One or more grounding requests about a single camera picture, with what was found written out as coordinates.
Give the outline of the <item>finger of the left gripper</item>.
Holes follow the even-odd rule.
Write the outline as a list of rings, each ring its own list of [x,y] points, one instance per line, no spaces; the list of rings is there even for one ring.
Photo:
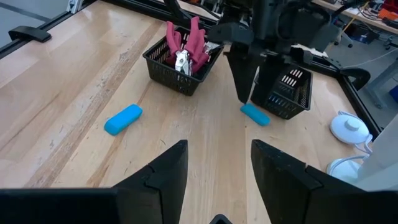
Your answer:
[[[246,104],[259,66],[259,58],[251,54],[249,47],[243,44],[231,44],[229,52],[225,52],[224,55],[233,75],[238,100]]]
[[[283,73],[290,66],[282,57],[269,57],[260,66],[259,78],[257,79],[256,93],[259,103],[265,103],[272,93],[275,85],[281,79]]]

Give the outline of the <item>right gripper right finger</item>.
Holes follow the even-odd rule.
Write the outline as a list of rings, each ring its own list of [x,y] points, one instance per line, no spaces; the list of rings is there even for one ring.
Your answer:
[[[398,191],[367,192],[259,139],[251,162],[272,224],[398,224]]]

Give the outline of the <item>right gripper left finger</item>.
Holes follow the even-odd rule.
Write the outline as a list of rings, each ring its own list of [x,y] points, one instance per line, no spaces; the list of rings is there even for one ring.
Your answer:
[[[179,224],[187,176],[184,139],[114,186],[119,224]]]

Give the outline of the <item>blue eraser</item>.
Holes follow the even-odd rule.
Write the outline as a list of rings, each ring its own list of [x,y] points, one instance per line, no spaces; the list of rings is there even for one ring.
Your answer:
[[[242,105],[240,110],[260,126],[267,126],[270,123],[270,118],[252,104]]]
[[[143,110],[141,107],[132,104],[108,119],[104,124],[104,130],[112,136],[118,135],[130,124],[135,122],[135,120],[141,116],[142,112]]]

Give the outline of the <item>red handled pliers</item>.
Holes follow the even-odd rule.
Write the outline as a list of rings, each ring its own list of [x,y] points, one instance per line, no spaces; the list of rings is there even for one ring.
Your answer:
[[[174,69],[178,72],[182,72],[185,75],[190,76],[192,74],[192,66],[189,62],[189,53],[187,50],[181,48],[182,35],[176,31],[174,24],[170,21],[166,22],[166,41],[170,49],[170,56],[167,62],[174,66]]]
[[[205,29],[199,29],[200,18],[190,19],[190,35],[185,50],[188,52],[189,75],[196,73],[210,58],[210,54],[221,47],[220,44],[205,41]]]

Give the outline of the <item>black plastic mesh basket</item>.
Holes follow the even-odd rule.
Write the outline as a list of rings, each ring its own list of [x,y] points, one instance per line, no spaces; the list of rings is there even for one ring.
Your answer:
[[[171,51],[166,36],[156,42],[142,56],[146,59],[151,79],[179,93],[192,96],[198,85],[206,79],[222,51],[222,47],[212,50],[209,59],[192,76],[176,71],[172,64],[167,63]]]
[[[303,111],[310,109],[312,94],[312,73],[296,65],[290,65],[275,85],[267,101],[262,105],[257,99],[254,83],[251,101],[270,113],[289,120]]]

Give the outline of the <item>white round puck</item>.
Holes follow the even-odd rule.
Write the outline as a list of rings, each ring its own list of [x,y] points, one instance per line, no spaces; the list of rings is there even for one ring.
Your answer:
[[[334,117],[330,123],[330,131],[334,137],[347,144],[363,143],[370,136],[365,123],[348,114],[339,114]]]

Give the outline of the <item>white cylindrical desk device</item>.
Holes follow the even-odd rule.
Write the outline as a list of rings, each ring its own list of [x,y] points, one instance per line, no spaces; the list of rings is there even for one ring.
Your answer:
[[[363,153],[330,162],[326,173],[368,192],[398,191],[398,115],[376,139],[370,134],[365,142],[352,145]]]

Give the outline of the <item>cluttered wooden workbench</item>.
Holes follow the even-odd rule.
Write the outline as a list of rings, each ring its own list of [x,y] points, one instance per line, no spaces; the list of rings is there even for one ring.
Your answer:
[[[331,9],[332,11],[335,11],[338,8],[341,7],[341,4],[339,2],[336,2],[334,4],[328,3],[328,2],[326,2],[324,0],[312,0],[312,2],[315,3],[315,4],[318,4],[318,5],[322,6],[322,7],[325,7],[327,9]],[[395,29],[393,27],[389,27],[385,23],[383,23],[382,21],[372,20],[372,19],[369,19],[367,17],[364,17],[360,13],[359,9],[347,9],[344,12],[342,12],[342,14],[344,14],[344,15],[346,15],[348,17],[354,18],[357,21],[365,22],[365,23],[367,23],[369,25],[378,27],[378,28],[380,28],[382,30],[386,30],[388,32],[391,32],[393,34],[398,35],[398,29]]]

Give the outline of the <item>grey table foot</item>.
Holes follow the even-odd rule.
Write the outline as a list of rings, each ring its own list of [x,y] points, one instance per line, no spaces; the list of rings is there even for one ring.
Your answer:
[[[377,94],[378,89],[380,89],[389,80],[393,79],[398,74],[398,57],[396,60],[390,64],[378,77],[376,77],[372,82],[368,83],[365,90],[371,97],[374,105],[379,108],[385,108],[386,104]]]

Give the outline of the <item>orange box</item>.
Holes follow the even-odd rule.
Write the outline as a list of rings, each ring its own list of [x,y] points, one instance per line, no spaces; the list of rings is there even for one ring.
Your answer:
[[[394,11],[389,11],[387,9],[382,8],[379,11],[378,18],[380,19],[386,18],[392,21],[398,21],[398,14],[395,13]]]

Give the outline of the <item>black table edge clamp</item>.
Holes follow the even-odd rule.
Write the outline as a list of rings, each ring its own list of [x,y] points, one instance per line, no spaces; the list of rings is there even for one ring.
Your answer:
[[[18,26],[8,32],[11,40],[35,40],[44,43],[52,38],[51,34],[30,26]]]

